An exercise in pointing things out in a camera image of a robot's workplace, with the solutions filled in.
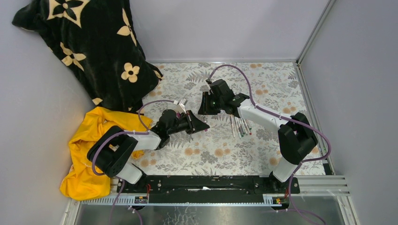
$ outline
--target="white wall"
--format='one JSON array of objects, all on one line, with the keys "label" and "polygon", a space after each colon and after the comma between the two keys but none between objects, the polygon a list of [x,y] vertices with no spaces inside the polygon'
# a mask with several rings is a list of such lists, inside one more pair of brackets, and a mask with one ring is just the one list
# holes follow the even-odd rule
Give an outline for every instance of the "white wall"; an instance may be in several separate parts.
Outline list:
[{"label": "white wall", "polygon": [[149,61],[296,59],[328,0],[131,0]]},{"label": "white wall", "polygon": [[2,1],[0,23],[0,224],[59,224],[68,140],[92,108],[69,69],[38,34],[11,25],[29,0]]},{"label": "white wall", "polygon": [[396,224],[398,1],[337,1],[302,68],[362,225]]}]

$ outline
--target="yellow garment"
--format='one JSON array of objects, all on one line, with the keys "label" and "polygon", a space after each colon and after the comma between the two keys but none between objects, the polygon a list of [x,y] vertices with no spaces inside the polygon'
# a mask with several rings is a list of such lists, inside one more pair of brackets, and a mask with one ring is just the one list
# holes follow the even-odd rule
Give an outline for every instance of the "yellow garment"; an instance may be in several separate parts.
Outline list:
[{"label": "yellow garment", "polygon": [[[149,126],[150,118],[141,116]],[[72,167],[62,181],[60,191],[66,196],[82,201],[107,196],[110,192],[110,178],[106,175],[97,176],[92,172],[91,162],[87,159],[90,148],[114,125],[125,130],[145,131],[138,116],[132,113],[114,112],[96,107],[88,112],[79,129],[69,141]],[[139,158],[143,151],[134,151],[133,157]]]}]

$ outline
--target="floral tablecloth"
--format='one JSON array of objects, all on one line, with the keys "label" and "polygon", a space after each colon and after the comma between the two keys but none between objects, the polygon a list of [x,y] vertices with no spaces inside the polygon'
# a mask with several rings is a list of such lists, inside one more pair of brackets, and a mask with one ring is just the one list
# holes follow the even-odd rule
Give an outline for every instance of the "floral tablecloth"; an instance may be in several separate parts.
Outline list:
[{"label": "floral tablecloth", "polygon": [[[306,106],[292,63],[232,63],[249,77],[253,97],[259,104],[283,113],[306,114]],[[221,63],[155,64],[164,80],[149,93],[144,103],[159,99],[188,99],[187,110],[198,112],[202,92],[209,87],[205,80]],[[243,76],[234,68],[219,69],[213,80],[224,79],[235,94],[248,94]],[[174,109],[171,103],[155,103],[144,109],[145,116],[157,121],[163,110]],[[147,150],[133,161],[149,175],[268,175],[281,157],[277,135],[251,123],[253,135],[239,139],[231,131],[229,115],[207,116],[210,129],[189,136],[185,132],[171,136],[161,150]],[[316,147],[308,158],[319,156]],[[320,161],[305,163],[297,174],[321,175]]]}]

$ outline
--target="gray floor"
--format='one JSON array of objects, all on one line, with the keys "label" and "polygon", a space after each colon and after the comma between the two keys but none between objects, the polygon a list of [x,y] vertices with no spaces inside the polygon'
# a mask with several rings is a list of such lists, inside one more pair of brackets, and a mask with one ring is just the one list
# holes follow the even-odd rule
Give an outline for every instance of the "gray floor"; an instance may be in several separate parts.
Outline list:
[{"label": "gray floor", "polygon": [[[344,224],[340,208],[333,197],[294,197],[299,209],[324,218],[329,225]],[[76,225],[107,225],[111,206],[81,205]],[[296,212],[269,212],[269,207],[202,206],[154,207],[139,212],[145,225],[307,225]],[[125,206],[117,206],[113,225],[138,225],[139,219]]]}]

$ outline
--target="black blanket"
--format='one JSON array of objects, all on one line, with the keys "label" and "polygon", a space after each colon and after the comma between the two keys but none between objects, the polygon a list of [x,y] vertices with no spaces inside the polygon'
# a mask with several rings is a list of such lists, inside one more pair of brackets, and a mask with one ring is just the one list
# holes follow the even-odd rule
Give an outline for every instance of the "black blanket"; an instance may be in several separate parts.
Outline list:
[{"label": "black blanket", "polygon": [[12,23],[38,32],[95,105],[135,112],[162,78],[145,61],[129,0],[33,0]]}]

